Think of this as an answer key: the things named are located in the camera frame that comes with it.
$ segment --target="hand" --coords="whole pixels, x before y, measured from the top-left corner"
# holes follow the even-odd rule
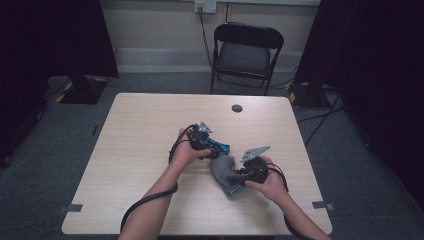
[[[262,160],[264,160],[267,164],[272,163],[272,160],[269,157],[259,157],[262,158]],[[263,184],[249,180],[247,180],[245,184],[246,186],[261,192],[266,198],[273,202],[276,202],[277,200],[288,196],[287,190],[284,187],[283,180],[281,179],[280,175],[271,170],[268,171],[268,178]]]
[[[180,129],[178,136],[184,131],[183,128]],[[172,164],[179,164],[182,167],[187,167],[193,163],[196,159],[200,157],[207,156],[211,153],[210,149],[203,150],[194,150],[191,147],[190,141],[188,140],[187,133],[185,133],[178,144],[177,149],[175,149],[174,156],[172,157]]]

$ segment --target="gray fabric toy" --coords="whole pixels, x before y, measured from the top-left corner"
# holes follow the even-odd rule
[[[243,177],[233,172],[235,163],[234,157],[221,155],[209,162],[209,167],[215,180],[221,186],[227,197],[234,197],[242,192],[246,187]]]

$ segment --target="chair backrest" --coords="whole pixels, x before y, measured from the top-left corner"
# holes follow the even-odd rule
[[[235,22],[218,26],[214,32],[214,39],[215,44],[219,40],[270,49],[279,49],[284,44],[281,33],[273,28]]]

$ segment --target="blue part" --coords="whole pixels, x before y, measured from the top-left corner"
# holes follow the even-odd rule
[[[203,141],[203,144],[205,146],[208,146],[209,148],[217,150],[218,156],[228,155],[228,153],[230,153],[230,146],[229,145],[217,142],[217,141],[213,140],[212,138],[207,138],[205,141]]]

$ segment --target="wooden tabletop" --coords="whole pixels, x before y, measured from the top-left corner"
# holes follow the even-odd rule
[[[243,111],[232,110],[234,104]],[[247,149],[280,166],[290,195],[326,233],[332,226],[289,101],[283,97],[121,93],[115,98],[72,204],[65,234],[118,234],[125,211],[145,194],[168,164],[178,130],[204,121],[210,137],[231,146],[236,168]],[[283,213],[255,190],[226,197],[209,161],[198,160],[178,180],[161,235],[290,234]]]

